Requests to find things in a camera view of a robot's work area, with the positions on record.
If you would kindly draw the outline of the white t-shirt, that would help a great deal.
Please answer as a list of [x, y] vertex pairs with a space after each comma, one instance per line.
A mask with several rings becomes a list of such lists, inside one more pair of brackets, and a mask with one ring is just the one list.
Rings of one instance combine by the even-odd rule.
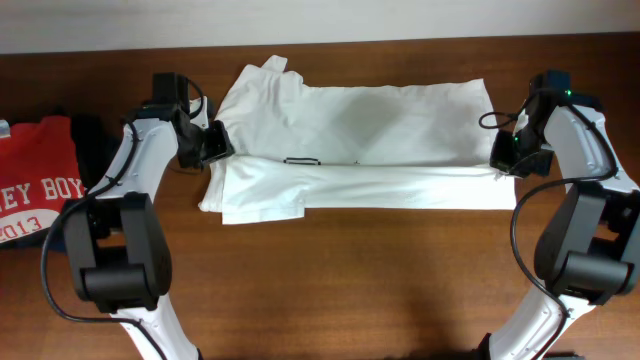
[[217, 113], [234, 154], [211, 165], [199, 207], [226, 225], [312, 208], [510, 210], [512, 178], [489, 164], [480, 79], [313, 87], [280, 56], [246, 66]]

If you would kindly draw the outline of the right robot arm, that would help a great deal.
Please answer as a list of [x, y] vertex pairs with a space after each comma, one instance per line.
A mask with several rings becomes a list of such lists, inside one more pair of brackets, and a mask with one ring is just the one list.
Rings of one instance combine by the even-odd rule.
[[[517, 202], [510, 222], [514, 258], [532, 287], [514, 315], [475, 349], [477, 359], [546, 359], [580, 317], [639, 280], [639, 187], [624, 171], [605, 129], [598, 98], [579, 94], [569, 73], [547, 70], [529, 82], [529, 95], [497, 135], [489, 164], [504, 175], [561, 177]], [[542, 232], [527, 268], [516, 227], [528, 200], [553, 187], [566, 196]]]

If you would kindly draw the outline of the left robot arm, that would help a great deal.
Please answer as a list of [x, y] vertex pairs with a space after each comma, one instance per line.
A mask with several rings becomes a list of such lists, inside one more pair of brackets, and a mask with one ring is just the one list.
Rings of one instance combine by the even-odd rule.
[[154, 209], [171, 161], [202, 170], [235, 149], [210, 100], [178, 73], [156, 73], [152, 96], [124, 120], [123, 138], [103, 177], [84, 198], [69, 201], [51, 227], [64, 240], [77, 296], [94, 304], [97, 317], [65, 312], [85, 324], [118, 324], [145, 359], [199, 359], [185, 334], [169, 289], [172, 260]]

